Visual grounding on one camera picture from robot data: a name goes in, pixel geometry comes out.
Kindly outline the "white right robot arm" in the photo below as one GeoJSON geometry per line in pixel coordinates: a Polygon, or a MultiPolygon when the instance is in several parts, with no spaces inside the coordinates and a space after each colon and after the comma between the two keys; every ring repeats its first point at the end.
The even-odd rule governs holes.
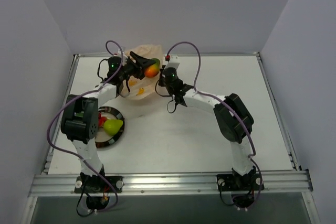
{"type": "Polygon", "coordinates": [[[252,160],[256,150],[251,138],[254,119],[241,98],[234,93],[220,96],[196,90],[184,83],[173,67],[161,70],[159,84],[167,89],[175,105],[197,108],[215,116],[221,134],[230,142],[235,186],[244,189],[250,185],[251,174],[256,172],[252,160]]]}

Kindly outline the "black rimmed cream plate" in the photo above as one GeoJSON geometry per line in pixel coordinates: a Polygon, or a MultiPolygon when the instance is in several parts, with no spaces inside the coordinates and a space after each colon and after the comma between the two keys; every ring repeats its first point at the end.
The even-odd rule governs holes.
{"type": "Polygon", "coordinates": [[[97,148],[107,148],[122,136],[125,118],[116,108],[102,106],[98,109],[98,132],[95,138],[97,148]]]}

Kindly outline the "aluminium front mounting rail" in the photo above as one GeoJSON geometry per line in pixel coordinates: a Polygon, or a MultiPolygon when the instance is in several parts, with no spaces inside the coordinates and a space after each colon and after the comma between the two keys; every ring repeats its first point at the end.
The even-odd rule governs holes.
{"type": "MultiPolygon", "coordinates": [[[[114,187],[121,196],[138,195],[211,195],[224,185],[227,194],[232,190],[230,172],[212,173],[166,173],[166,174],[120,174],[114,175],[114,187]]],[[[76,196],[80,193],[79,176],[37,175],[30,188],[32,197],[76,196]]],[[[310,174],[307,170],[263,172],[265,193],[305,193],[313,190],[310,174]]]]}

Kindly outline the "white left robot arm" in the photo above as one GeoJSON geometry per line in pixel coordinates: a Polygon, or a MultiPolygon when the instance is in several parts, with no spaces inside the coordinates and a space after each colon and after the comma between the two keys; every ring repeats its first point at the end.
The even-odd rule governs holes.
{"type": "Polygon", "coordinates": [[[157,65],[156,60],[143,58],[134,52],[130,52],[126,60],[112,56],[106,61],[107,77],[102,79],[94,92],[87,91],[81,97],[69,95],[61,119],[61,132],[72,142],[79,157],[80,176],[88,178],[87,186],[94,192],[102,191],[106,185],[104,166],[95,144],[99,128],[99,107],[117,98],[123,89],[123,83],[130,77],[141,80],[149,67],[157,65]]]}

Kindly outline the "red fake strawberry bunch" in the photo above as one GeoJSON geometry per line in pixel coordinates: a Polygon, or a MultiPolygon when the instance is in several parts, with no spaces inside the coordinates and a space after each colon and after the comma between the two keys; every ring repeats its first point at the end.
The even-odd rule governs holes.
{"type": "Polygon", "coordinates": [[[107,121],[108,118],[106,116],[103,116],[100,112],[98,113],[98,127],[103,127],[105,121],[107,121]]]}

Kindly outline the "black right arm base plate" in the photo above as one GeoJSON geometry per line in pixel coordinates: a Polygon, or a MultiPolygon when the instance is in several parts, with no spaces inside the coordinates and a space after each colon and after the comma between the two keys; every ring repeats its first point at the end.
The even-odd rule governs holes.
{"type": "Polygon", "coordinates": [[[216,175],[218,189],[222,191],[250,191],[259,189],[264,190],[264,184],[260,186],[260,175],[244,175],[239,174],[217,174],[216,175]]]}

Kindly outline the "banana print plastic bag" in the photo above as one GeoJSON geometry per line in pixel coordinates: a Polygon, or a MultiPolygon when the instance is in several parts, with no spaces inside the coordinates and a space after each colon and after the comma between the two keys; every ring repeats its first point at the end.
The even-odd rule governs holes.
{"type": "MultiPolygon", "coordinates": [[[[133,51],[137,55],[144,57],[146,59],[155,59],[158,62],[158,69],[162,67],[163,64],[163,50],[161,45],[144,44],[139,45],[132,49],[126,49],[124,51],[124,62],[126,57],[130,56],[130,52],[133,51]]],[[[121,96],[128,100],[142,100],[155,92],[155,84],[159,80],[159,73],[157,75],[145,76],[142,80],[130,77],[128,81],[124,81],[124,88],[121,91],[121,96]]]]}

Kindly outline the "green orange fake mango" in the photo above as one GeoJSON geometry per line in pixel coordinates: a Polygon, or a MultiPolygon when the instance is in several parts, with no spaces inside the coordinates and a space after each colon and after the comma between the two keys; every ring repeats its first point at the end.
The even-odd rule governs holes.
{"type": "Polygon", "coordinates": [[[160,72],[160,60],[157,58],[152,58],[152,60],[154,60],[155,63],[147,67],[144,71],[144,75],[147,78],[154,78],[160,72]]]}

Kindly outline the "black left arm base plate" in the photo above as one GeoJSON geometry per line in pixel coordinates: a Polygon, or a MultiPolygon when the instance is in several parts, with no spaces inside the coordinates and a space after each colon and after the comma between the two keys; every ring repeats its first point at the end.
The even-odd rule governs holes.
{"type": "Polygon", "coordinates": [[[76,179],[74,192],[76,194],[81,193],[84,183],[86,183],[85,192],[89,194],[122,192],[122,187],[124,185],[123,176],[106,176],[105,179],[113,186],[114,189],[112,189],[99,176],[81,175],[76,179]]]}

